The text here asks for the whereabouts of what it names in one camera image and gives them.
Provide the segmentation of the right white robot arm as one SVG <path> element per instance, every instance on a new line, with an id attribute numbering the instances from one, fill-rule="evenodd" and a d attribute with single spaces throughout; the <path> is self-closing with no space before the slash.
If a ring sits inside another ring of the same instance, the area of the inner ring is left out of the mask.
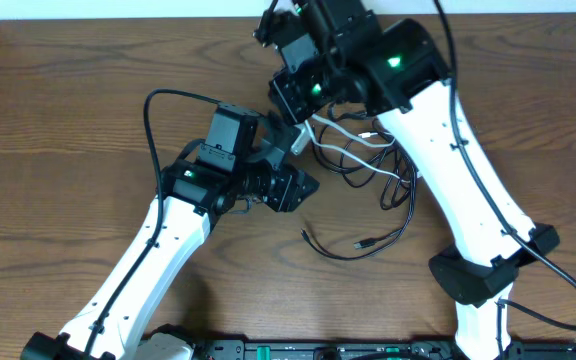
<path id="1" fill-rule="evenodd" d="M 430 33 L 410 18 L 383 27 L 359 1 L 271 1 L 255 37 L 283 60 L 270 96 L 285 119 L 301 124 L 326 105 L 360 104 L 403 150 L 454 238 L 429 268 L 455 302 L 458 352 L 514 356 L 507 330 L 514 282 L 522 267 L 546 261 L 559 236 L 502 184 Z"/>

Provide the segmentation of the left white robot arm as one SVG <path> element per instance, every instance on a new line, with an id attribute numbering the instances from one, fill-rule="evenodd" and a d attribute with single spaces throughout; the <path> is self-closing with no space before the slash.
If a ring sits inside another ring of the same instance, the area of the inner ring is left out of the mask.
<path id="1" fill-rule="evenodd" d="M 103 285 L 56 337 L 35 333 L 25 360 L 181 359 L 194 344 L 146 327 L 173 280 L 239 200 L 292 212 L 319 187 L 286 163 L 312 139 L 307 125 L 218 104 L 206 138 L 189 143 L 169 166 L 156 167 L 157 194 L 134 240 Z"/>

